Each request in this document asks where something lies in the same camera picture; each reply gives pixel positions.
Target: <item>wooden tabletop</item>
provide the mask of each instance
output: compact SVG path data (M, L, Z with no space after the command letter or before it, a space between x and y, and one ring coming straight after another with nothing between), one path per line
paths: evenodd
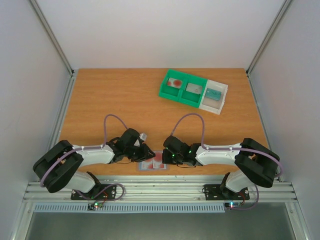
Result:
M163 142L185 114L198 113L205 121L204 142L233 145L252 138L267 146L251 88L242 68L184 68L178 71L228 85L220 115L158 96L167 69L80 69L64 120L60 139L74 145L98 145L104 140L103 120L107 114L119 116L129 128L148 135L146 144L162 151ZM201 121L185 118L175 136L187 144L199 143ZM115 118L107 120L108 140L125 131ZM138 171L137 163L95 164L80 171L95 175L217 175L237 170L234 166L211 164L196 168L170 165L168 170Z

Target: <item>metal grille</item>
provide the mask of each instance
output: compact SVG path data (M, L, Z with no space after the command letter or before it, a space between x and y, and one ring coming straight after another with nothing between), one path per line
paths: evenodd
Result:
M223 203L106 203L89 210L87 203L37 203L36 213L224 213Z

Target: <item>gray floor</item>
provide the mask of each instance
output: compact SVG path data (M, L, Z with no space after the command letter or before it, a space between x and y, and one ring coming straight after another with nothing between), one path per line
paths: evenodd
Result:
M284 203L227 213L34 213L27 240L294 240Z

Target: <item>wall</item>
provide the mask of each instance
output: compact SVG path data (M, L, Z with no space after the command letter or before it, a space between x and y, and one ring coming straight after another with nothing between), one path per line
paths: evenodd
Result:
M320 239L320 1L293 1L251 74L272 149Z
M0 4L0 239L6 240L34 162L49 142L69 79L26 0Z
M283 0L38 0L78 68L247 68Z

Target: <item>black mounting plate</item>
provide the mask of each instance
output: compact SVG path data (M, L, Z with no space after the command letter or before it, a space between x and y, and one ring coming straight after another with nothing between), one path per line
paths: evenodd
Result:
M245 200L249 200L249 192L246 193L246 190L248 188L242 189L240 192L244 195ZM205 184L203 186L202 192L205 195L205 200L206 201L214 201L214 200L243 200L243 197L239 194L235 194L232 199L227 199L223 196L221 190L220 190L220 184Z
M101 184L99 192L109 185L110 184ZM108 194L107 200L113 200L116 197L117 186L114 185L114 186L108 187L106 190L104 190L104 192ZM90 197L85 193L82 193L82 194L88 198ZM105 199L106 199L105 194L102 192L99 196L97 196L95 199L92 199L92 200L105 200ZM71 193L71 200L79 201L79 200L85 200L85 199L82 196L80 196L79 193L75 192L75 193Z

